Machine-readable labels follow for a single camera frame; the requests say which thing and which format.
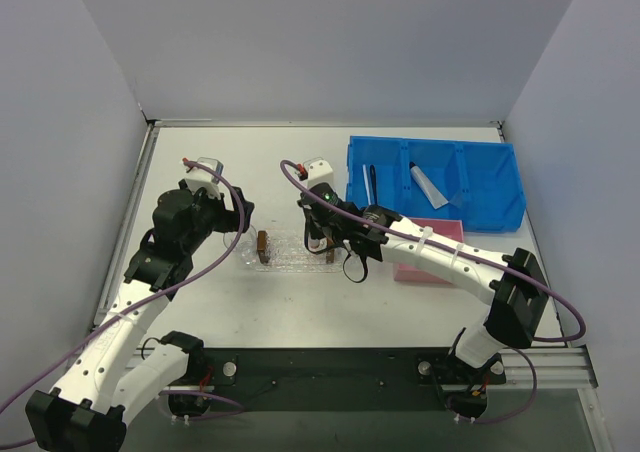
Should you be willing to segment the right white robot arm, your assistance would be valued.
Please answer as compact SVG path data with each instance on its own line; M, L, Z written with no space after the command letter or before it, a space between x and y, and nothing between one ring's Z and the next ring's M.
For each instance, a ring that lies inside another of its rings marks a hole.
M485 304L486 315L454 340L451 353L458 361L480 369L501 350L527 349L534 342L548 295L529 251L502 254L474 248L384 207L345 202L326 183L302 194L298 205L308 235L325 236L362 262L371 258L424 271Z

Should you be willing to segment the clear plastic cup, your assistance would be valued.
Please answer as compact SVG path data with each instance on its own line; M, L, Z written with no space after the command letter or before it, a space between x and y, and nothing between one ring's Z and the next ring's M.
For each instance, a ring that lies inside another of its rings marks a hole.
M358 255L347 254L343 261L343 273L351 281L359 281L364 274L363 266Z
M242 234L233 253L247 266L252 266L258 261L257 231L253 226Z

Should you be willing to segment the white red-capped toothpaste tube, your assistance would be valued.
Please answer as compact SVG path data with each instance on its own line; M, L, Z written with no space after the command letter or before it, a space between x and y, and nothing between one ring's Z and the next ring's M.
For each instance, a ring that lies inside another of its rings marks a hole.
M307 231L305 233L306 249L314 255L326 252L328 245L327 238L322 232Z

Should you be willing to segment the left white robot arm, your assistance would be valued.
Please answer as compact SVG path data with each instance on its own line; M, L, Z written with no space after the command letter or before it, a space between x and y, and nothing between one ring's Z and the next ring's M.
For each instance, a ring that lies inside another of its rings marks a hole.
M215 185L190 185L163 193L153 226L124 273L101 324L74 364L25 406L36 444L46 451L117 451L135 416L170 384L204 385L212 368L201 339L169 332L132 371L125 369L155 319L189 281L193 256L214 232L244 233L253 203L230 190L233 207Z

